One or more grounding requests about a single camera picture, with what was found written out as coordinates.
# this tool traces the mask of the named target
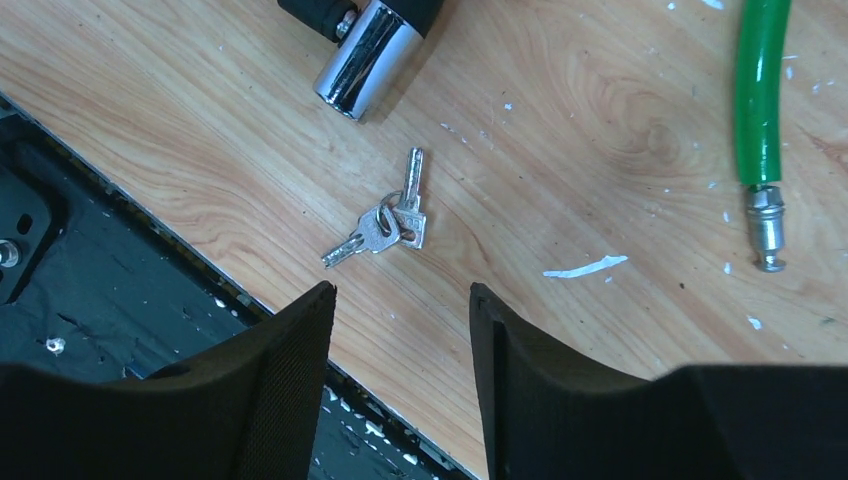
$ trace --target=bunch of keys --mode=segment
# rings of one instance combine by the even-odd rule
[[[350,237],[322,258],[326,268],[333,268],[348,258],[370,250],[381,253],[400,243],[420,250],[424,247],[427,216],[421,212],[421,173],[424,169],[424,151],[413,148],[409,152],[403,190],[386,195],[374,208],[359,217],[359,226]],[[399,196],[397,205],[390,206],[392,198]]]

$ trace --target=wood grain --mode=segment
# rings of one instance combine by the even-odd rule
[[[271,0],[9,1],[0,89],[269,307],[338,284],[333,360],[483,475],[472,281],[642,377],[848,361],[848,6],[793,7],[789,269],[767,276],[734,173],[740,4],[448,0],[356,125],[311,93],[333,46]],[[413,145],[430,152],[426,249],[325,272],[320,254],[400,187]],[[607,254],[630,260],[542,276]]]

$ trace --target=green tube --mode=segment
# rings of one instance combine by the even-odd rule
[[[791,0],[748,0],[736,66],[736,162],[743,185],[780,181],[780,77]]]

